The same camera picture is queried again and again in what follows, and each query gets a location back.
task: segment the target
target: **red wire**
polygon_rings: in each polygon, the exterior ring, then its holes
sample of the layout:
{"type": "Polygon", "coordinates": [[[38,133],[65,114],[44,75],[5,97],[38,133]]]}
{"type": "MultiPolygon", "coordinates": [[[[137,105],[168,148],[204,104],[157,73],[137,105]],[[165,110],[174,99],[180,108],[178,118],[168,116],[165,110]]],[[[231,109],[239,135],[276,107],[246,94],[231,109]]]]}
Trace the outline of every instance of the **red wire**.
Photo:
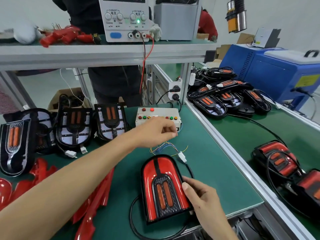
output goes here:
{"type": "Polygon", "coordinates": [[[141,94],[141,88],[142,88],[142,82],[143,82],[143,73],[144,73],[144,67],[145,67],[146,59],[150,56],[150,54],[151,54],[151,52],[153,50],[153,47],[155,45],[155,40],[150,35],[147,35],[147,38],[151,38],[152,39],[152,47],[151,47],[151,50],[150,50],[149,54],[143,60],[142,76],[141,76],[140,91],[139,91],[140,94],[141,94]]]}

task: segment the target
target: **hand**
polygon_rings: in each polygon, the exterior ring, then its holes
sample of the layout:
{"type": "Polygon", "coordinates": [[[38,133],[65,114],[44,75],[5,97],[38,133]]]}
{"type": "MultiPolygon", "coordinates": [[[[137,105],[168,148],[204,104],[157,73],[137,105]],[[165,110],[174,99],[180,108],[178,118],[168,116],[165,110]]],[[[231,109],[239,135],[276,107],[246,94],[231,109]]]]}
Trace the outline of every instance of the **hand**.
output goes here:
{"type": "Polygon", "coordinates": [[[178,135],[174,122],[163,117],[152,117],[127,133],[135,138],[136,147],[145,148],[155,147],[178,135]]]}
{"type": "Polygon", "coordinates": [[[214,240],[238,240],[220,204],[217,191],[198,180],[182,177],[182,188],[203,229],[214,240]]]}

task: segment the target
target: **gray box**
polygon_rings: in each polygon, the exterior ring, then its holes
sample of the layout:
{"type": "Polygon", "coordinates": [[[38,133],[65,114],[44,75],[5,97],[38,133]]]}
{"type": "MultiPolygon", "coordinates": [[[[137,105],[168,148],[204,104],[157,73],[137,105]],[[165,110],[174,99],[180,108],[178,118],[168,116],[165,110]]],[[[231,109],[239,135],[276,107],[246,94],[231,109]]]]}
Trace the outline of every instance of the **gray box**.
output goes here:
{"type": "Polygon", "coordinates": [[[161,40],[193,40],[198,31],[198,5],[161,3],[154,6],[154,22],[162,31],[161,40]]]}

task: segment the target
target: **blue machine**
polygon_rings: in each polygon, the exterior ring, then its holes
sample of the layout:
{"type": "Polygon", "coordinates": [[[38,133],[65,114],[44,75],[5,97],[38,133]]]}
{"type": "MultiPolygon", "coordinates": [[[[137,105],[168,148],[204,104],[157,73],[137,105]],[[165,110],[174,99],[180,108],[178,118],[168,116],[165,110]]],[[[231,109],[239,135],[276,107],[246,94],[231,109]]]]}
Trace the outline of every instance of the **blue machine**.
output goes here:
{"type": "Polygon", "coordinates": [[[309,53],[231,45],[220,67],[232,67],[239,80],[264,91],[277,103],[291,103],[291,109],[299,110],[309,96],[291,90],[301,87],[312,94],[320,84],[319,51],[309,53]]]}

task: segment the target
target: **black pants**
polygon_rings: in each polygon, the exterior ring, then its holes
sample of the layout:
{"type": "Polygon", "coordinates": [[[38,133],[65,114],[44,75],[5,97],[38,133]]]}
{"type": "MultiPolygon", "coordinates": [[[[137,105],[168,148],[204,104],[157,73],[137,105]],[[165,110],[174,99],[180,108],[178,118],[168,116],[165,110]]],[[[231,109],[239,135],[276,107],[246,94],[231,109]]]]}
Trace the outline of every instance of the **black pants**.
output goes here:
{"type": "Polygon", "coordinates": [[[99,104],[117,103],[122,97],[127,107],[141,105],[141,73],[137,65],[90,67],[88,74],[99,104]]]}

